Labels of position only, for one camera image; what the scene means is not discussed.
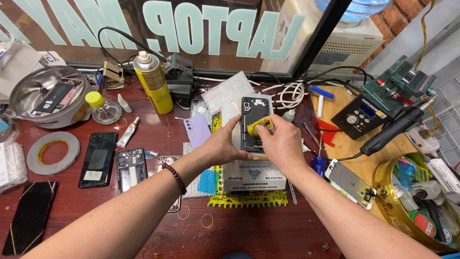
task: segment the yellow spray can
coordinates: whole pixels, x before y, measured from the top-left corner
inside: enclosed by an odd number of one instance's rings
[[[161,114],[170,112],[173,109],[173,100],[159,59],[140,51],[139,56],[134,59],[133,66],[155,111]]]

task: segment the double-sided tape roll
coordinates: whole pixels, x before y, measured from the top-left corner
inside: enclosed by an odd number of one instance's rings
[[[47,146],[57,141],[66,142],[69,151],[61,161],[52,165],[45,165],[41,161],[41,155]],[[29,153],[27,153],[27,166],[32,172],[39,175],[54,175],[71,166],[77,160],[79,154],[80,141],[69,132],[57,131],[43,136],[35,142],[30,148]]]

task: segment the glass window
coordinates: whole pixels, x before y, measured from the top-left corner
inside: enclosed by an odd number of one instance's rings
[[[98,31],[115,27],[167,57],[178,53],[195,68],[277,71],[295,60],[322,13],[313,0],[6,0],[0,5],[0,41],[25,40],[55,51],[68,63],[114,63]],[[119,61],[137,46],[113,31],[102,45]]]

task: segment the screwdriver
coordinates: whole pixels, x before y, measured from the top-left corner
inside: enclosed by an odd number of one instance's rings
[[[321,139],[319,140],[319,154],[317,157],[313,159],[313,170],[324,178],[324,168],[326,168],[326,159],[321,156],[321,141],[322,141],[322,134]]]

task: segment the purple phone back cover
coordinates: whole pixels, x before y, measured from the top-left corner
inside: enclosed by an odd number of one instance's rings
[[[185,119],[184,126],[193,149],[201,146],[211,135],[203,115]]]

